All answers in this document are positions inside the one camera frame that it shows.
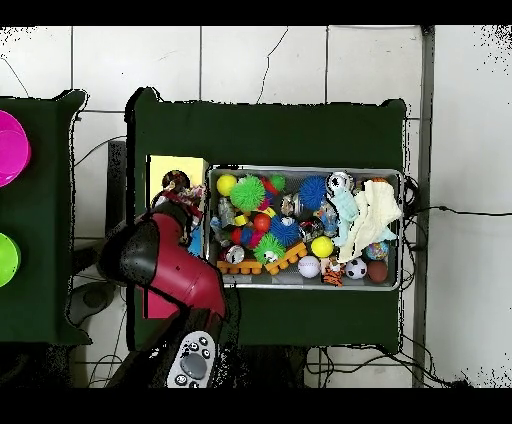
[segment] soccer ball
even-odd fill
[[[352,259],[345,265],[345,275],[352,280],[363,278],[366,271],[366,264],[361,258]]]
[[[335,193],[343,188],[350,191],[353,186],[354,179],[345,172],[333,172],[327,179],[327,191],[331,196],[335,196]]]

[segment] yellow toy block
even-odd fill
[[[268,207],[267,209],[264,209],[262,211],[260,211],[259,209],[254,209],[253,212],[261,212],[261,213],[264,213],[264,214],[270,216],[271,218],[276,216],[276,213],[274,212],[274,209],[272,209],[271,207]]]
[[[263,265],[261,265],[256,259],[244,259],[239,264],[230,264],[229,262],[217,261],[217,268],[220,269],[222,274],[243,274],[249,275],[261,274],[261,269]]]
[[[284,258],[270,264],[266,264],[265,268],[267,268],[267,271],[270,272],[271,275],[276,275],[281,269],[286,269],[288,268],[288,265],[298,262],[299,256],[303,258],[307,254],[308,251],[306,245],[299,242],[286,251]]]

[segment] plastic bin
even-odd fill
[[[256,176],[271,176],[276,173],[286,177],[285,193],[296,193],[302,180],[310,175],[329,176],[332,172],[344,171],[354,176],[354,178],[385,178],[394,188],[395,198],[400,210],[403,210],[403,176],[399,171],[391,169],[352,169],[352,168],[302,168],[302,167],[268,167],[268,166],[238,166],[237,169],[231,169],[214,165],[207,173],[207,182],[210,187],[210,199],[205,220],[205,256],[210,263],[216,265],[217,258],[221,251],[220,245],[213,239],[210,234],[210,219],[217,214],[218,201],[220,194],[216,190],[217,179],[223,174],[232,174],[236,177],[242,177],[247,174]],[[274,205],[280,205],[282,195],[277,196]],[[274,210],[279,213],[279,206],[275,206]],[[301,218],[311,215],[312,211],[305,211]],[[291,264],[286,269],[279,271],[277,275],[271,275],[263,267],[258,275],[250,274],[225,274],[223,281],[225,287],[233,287],[235,284],[238,288],[250,287],[258,289],[288,289],[288,290],[361,290],[361,291],[386,291],[394,290],[398,287],[402,277],[402,232],[403,219],[399,218],[390,224],[390,229],[398,235],[397,240],[390,243],[389,255],[386,259],[388,264],[388,277],[383,283],[372,283],[367,277],[351,280],[343,277],[343,286],[337,287],[331,284],[321,282],[321,276],[315,278],[304,278],[297,270],[297,264]],[[247,252],[246,257],[252,257],[251,252]]]

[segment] green table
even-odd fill
[[[147,88],[132,96],[127,111],[135,142],[137,214],[145,208],[148,154],[202,157],[210,164],[402,169],[406,107],[401,100],[381,106],[171,103],[159,101]],[[367,343],[398,350],[398,290],[240,289],[240,295],[240,344]],[[233,290],[226,296],[236,309]],[[136,291],[137,348],[160,323],[144,320],[140,303]]]
[[[0,98],[21,123],[32,148],[28,167],[0,188],[0,232],[21,250],[21,267],[0,288],[0,342],[87,344],[65,316],[71,275],[69,131],[83,91],[52,100]]]

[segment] brown ball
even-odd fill
[[[384,261],[370,261],[367,275],[374,283],[382,283],[388,276],[388,267]]]

